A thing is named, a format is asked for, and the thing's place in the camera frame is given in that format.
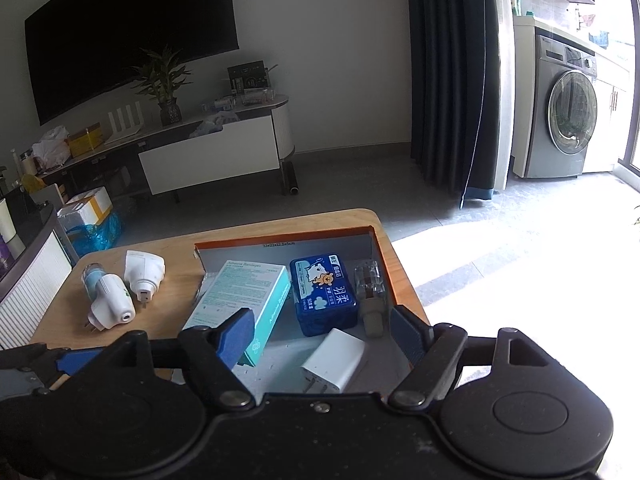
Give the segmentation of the white yellow carton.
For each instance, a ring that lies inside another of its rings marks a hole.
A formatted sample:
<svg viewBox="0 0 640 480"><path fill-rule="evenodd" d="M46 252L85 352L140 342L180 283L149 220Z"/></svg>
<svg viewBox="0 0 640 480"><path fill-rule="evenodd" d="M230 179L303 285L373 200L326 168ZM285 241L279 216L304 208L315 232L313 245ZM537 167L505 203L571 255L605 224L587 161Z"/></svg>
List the white yellow carton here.
<svg viewBox="0 0 640 480"><path fill-rule="evenodd" d="M78 226L99 226L112 209L106 187L100 186L71 198L58 211L58 222L66 232Z"/></svg>

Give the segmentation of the white tv cabinet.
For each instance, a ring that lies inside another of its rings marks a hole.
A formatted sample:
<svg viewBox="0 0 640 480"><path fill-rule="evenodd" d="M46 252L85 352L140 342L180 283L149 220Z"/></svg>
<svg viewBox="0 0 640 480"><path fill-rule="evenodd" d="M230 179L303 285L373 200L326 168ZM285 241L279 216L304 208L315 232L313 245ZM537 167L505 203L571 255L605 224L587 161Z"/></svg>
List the white tv cabinet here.
<svg viewBox="0 0 640 480"><path fill-rule="evenodd" d="M133 170L142 171L143 185L153 195L264 171L278 170L284 178L295 153L288 102L288 96L278 94L271 103L239 105L233 110L235 122L201 136L194 132L204 116L168 127L141 128L45 172L42 180L79 190L98 173L100 162L131 162Z"/></svg>

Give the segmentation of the round side table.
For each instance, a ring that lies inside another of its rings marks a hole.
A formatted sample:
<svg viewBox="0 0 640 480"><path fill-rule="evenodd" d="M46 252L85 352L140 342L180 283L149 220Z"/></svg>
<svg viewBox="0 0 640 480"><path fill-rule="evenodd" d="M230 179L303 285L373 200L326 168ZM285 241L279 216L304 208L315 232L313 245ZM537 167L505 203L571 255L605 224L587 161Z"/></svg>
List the round side table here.
<svg viewBox="0 0 640 480"><path fill-rule="evenodd" d="M29 243L1 274L1 349L28 344L79 257L58 214L43 209L46 220L24 224Z"/></svg>

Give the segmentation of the blue tissue pack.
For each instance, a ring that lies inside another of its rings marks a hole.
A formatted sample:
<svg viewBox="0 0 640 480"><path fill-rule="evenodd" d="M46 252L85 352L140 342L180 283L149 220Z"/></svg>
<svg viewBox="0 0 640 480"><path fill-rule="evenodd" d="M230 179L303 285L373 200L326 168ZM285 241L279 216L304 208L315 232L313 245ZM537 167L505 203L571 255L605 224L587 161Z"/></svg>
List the blue tissue pack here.
<svg viewBox="0 0 640 480"><path fill-rule="evenodd" d="M305 336L357 325L358 299L337 254L294 259L290 272L296 318Z"/></svg>

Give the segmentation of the black rolled mat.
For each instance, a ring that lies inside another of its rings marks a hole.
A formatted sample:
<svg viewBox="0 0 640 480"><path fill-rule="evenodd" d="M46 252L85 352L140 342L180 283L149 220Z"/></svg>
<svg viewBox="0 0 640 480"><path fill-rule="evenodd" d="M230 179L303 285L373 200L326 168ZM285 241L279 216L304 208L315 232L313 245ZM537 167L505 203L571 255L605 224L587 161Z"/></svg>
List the black rolled mat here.
<svg viewBox="0 0 640 480"><path fill-rule="evenodd" d="M292 160L284 160L281 162L280 169L283 193L285 195L297 195L299 193L299 186Z"/></svg>

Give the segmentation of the teal medicine box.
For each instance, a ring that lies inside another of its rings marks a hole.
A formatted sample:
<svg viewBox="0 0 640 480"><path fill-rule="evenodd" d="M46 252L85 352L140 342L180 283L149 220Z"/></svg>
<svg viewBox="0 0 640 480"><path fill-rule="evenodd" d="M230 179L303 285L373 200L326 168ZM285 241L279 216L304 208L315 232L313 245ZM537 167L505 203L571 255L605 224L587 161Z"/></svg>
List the teal medicine box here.
<svg viewBox="0 0 640 480"><path fill-rule="evenodd" d="M242 308L254 314L254 338L239 359L240 365L255 367L288 299L291 278L285 266L227 260L214 276L206 275L194 309L183 329L215 328Z"/></svg>

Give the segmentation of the blue plastic bag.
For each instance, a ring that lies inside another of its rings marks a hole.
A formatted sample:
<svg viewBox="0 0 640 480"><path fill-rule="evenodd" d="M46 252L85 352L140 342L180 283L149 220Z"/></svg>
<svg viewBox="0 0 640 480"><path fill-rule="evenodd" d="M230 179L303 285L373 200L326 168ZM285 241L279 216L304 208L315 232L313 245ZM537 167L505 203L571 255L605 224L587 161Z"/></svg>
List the blue plastic bag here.
<svg viewBox="0 0 640 480"><path fill-rule="evenodd" d="M79 257L90 252L102 252L115 246L122 235L122 222L117 212L112 211L100 224L76 226L66 233Z"/></svg>

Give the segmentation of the potted green plant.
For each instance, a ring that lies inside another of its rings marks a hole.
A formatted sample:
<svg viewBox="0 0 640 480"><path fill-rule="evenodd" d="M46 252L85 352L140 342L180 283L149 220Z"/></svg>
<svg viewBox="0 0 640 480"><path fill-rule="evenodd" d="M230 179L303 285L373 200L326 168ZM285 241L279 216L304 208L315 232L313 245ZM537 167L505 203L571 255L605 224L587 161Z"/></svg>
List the potted green plant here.
<svg viewBox="0 0 640 480"><path fill-rule="evenodd" d="M190 84L192 75L178 54L145 52L138 66L134 66L134 90L147 96L160 108L160 123L171 126L182 122L176 92Z"/></svg>

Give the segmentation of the white router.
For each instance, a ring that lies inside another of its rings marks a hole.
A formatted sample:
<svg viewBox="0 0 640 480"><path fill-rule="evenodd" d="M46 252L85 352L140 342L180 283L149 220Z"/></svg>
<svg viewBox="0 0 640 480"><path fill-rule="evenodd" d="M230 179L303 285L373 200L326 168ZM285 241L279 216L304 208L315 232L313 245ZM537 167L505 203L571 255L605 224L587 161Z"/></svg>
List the white router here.
<svg viewBox="0 0 640 480"><path fill-rule="evenodd" d="M120 140L125 140L139 133L144 126L142 107L139 101L134 105L126 104L107 113L112 133L105 140L106 145L114 144Z"/></svg>

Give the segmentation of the white plug device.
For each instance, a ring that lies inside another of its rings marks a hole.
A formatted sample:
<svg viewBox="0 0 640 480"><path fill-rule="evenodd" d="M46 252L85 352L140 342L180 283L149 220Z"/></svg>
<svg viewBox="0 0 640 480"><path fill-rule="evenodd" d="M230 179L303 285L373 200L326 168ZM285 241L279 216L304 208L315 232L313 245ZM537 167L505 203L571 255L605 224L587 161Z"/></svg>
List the white plug device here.
<svg viewBox="0 0 640 480"><path fill-rule="evenodd" d="M126 253L124 281L142 306L146 306L157 294L165 272L166 264L161 256L137 250L128 250Z"/></svg>
<svg viewBox="0 0 640 480"><path fill-rule="evenodd" d="M122 279L116 274L105 274L99 280L98 296L91 303L88 322L96 330L110 330L117 325L130 323L136 317L136 309Z"/></svg>

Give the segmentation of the white paper cup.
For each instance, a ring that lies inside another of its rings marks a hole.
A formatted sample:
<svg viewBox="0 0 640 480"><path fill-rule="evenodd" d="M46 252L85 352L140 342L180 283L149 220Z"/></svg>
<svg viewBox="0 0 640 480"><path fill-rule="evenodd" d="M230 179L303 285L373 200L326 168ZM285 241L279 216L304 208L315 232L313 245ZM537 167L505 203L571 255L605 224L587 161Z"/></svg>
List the white paper cup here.
<svg viewBox="0 0 640 480"><path fill-rule="evenodd" d="M0 200L0 235L2 240L8 242L16 234L16 229L9 212L8 203L5 198Z"/></svg>

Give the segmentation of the white charger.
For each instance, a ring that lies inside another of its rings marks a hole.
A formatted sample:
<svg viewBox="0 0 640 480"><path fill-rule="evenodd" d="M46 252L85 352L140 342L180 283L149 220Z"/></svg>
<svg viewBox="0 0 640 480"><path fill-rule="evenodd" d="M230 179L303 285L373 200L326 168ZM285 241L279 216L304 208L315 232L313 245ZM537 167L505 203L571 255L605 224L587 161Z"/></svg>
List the white charger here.
<svg viewBox="0 0 640 480"><path fill-rule="evenodd" d="M306 382L304 393L344 393L366 352L363 340L332 328L300 367Z"/></svg>

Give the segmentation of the black display box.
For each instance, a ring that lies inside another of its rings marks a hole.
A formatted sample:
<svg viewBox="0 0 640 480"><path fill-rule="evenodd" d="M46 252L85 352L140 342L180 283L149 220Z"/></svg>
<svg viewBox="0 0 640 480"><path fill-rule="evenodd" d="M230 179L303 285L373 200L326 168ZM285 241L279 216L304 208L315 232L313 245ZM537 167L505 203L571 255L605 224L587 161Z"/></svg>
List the black display box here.
<svg viewBox="0 0 640 480"><path fill-rule="evenodd" d="M228 68L228 76L232 96L271 86L268 70L262 61L230 66Z"/></svg>

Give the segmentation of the silver washing machine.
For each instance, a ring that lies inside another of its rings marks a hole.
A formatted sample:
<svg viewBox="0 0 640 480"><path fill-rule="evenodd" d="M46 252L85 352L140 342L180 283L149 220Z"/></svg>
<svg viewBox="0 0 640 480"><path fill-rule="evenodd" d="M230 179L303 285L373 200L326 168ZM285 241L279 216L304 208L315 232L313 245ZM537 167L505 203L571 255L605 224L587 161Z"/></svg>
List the silver washing machine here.
<svg viewBox="0 0 640 480"><path fill-rule="evenodd" d="M547 180L610 171L605 102L615 87L598 77L598 49L533 16L514 20L514 39L513 173Z"/></svg>

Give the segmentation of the white plug device front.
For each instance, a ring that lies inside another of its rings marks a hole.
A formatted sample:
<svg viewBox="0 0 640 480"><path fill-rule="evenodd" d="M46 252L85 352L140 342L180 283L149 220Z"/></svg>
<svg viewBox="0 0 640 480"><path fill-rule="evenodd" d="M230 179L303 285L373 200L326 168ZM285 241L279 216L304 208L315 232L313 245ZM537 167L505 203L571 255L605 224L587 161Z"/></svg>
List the white plug device front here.
<svg viewBox="0 0 640 480"><path fill-rule="evenodd" d="M98 296L91 303L88 322L96 330L110 330L117 325L130 323L136 317L136 309L122 279L116 274L105 274L99 280Z"/></svg>

